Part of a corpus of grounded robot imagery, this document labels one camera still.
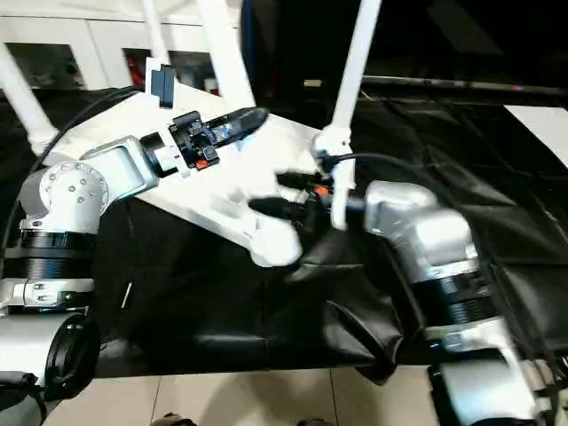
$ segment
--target white panel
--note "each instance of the white panel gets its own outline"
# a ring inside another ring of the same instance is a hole
[[[505,106],[568,167],[568,111],[543,106]]]
[[[0,39],[5,43],[68,44],[87,90],[108,87],[89,27],[84,20],[0,17]]]

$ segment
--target white cabinet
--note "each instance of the white cabinet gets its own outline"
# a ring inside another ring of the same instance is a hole
[[[0,40],[68,45],[85,88],[94,91],[109,86],[86,20],[0,17]]]
[[[154,0],[154,3],[163,23],[201,24],[195,0]],[[226,0],[226,3],[230,20],[238,27],[242,0]],[[142,0],[0,0],[0,15],[144,21]]]
[[[154,1],[166,48],[201,60],[208,46],[195,0]],[[238,32],[242,0],[226,2]],[[125,50],[150,50],[141,0],[0,0],[0,15],[5,43],[67,45],[87,90],[133,84]]]
[[[140,22],[89,20],[108,83],[114,87],[132,84],[124,49],[150,49],[146,25]],[[179,52],[207,52],[205,33],[200,26],[162,24],[166,48]]]

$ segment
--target black fabric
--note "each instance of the black fabric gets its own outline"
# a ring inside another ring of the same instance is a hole
[[[56,124],[100,95],[75,96],[43,100]],[[0,108],[4,221],[33,156]],[[568,174],[522,124],[501,106],[362,105],[352,146],[396,155],[447,185],[491,255],[505,305],[533,319],[551,348],[568,349]],[[359,164],[360,187],[373,178],[412,181]],[[304,236],[300,262],[263,269],[245,249],[142,201],[116,204],[102,219],[94,268],[91,312],[106,334],[98,375],[355,366],[381,381],[401,361],[427,362],[388,245],[322,228]],[[532,343],[536,330],[523,330],[519,342]]]

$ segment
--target red object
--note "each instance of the red object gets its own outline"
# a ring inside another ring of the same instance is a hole
[[[316,194],[320,197],[325,197],[329,195],[329,190],[325,186],[316,186]]]
[[[195,162],[195,167],[197,167],[197,169],[205,169],[208,164],[207,160],[198,160]]]

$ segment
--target cabinet door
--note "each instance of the cabinet door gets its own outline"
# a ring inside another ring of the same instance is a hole
[[[35,51],[43,46],[47,51],[53,50],[54,45],[66,46],[75,59],[85,89],[93,91],[109,86],[85,20],[0,17],[0,40],[9,48],[16,43],[19,51],[23,44],[34,44]]]
[[[90,20],[89,26],[110,84],[114,87],[133,84],[127,53],[134,50],[149,51],[146,25],[140,22]],[[162,24],[162,34],[166,48],[177,55],[185,54],[191,58],[192,53],[195,53],[194,56],[199,60],[208,51],[201,26]]]

